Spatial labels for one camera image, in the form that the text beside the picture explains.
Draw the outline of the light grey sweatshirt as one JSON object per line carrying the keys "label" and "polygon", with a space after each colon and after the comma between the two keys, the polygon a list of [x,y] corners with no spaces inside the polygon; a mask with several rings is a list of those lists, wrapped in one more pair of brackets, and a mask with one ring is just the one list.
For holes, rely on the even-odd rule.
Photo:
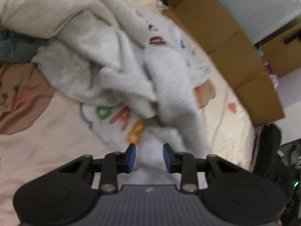
{"label": "light grey sweatshirt", "polygon": [[90,126],[110,150],[137,145],[134,169],[147,181],[166,171],[164,143],[208,155],[208,59],[169,18],[127,0],[1,0],[1,25],[47,41],[33,62],[58,91],[101,109]]}

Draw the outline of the cream cartoon print bedsheet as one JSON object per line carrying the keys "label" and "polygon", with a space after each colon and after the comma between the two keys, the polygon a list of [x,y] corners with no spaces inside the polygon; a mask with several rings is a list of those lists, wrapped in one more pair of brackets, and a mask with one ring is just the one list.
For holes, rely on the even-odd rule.
{"label": "cream cartoon print bedsheet", "polygon": [[[210,78],[199,92],[209,152],[247,169],[255,136],[251,119],[207,54],[187,38],[191,52],[207,57],[210,68]],[[19,224],[12,199],[23,184],[84,154],[100,158],[112,152],[90,126],[100,111],[56,89],[30,128],[1,137],[1,225]]]}

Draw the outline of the dark grey pillow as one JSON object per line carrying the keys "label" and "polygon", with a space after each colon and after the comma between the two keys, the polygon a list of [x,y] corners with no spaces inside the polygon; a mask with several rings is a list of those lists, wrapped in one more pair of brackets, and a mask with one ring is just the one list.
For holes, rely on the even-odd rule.
{"label": "dark grey pillow", "polygon": [[29,63],[46,40],[22,35],[1,26],[1,61]]}

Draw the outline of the flattened brown cardboard box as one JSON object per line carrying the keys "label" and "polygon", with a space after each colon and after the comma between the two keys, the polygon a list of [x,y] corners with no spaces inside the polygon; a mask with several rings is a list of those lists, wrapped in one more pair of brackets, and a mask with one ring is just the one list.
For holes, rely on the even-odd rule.
{"label": "flattened brown cardboard box", "polygon": [[255,127],[285,114],[257,50],[217,0],[167,0],[172,19],[210,56]]}

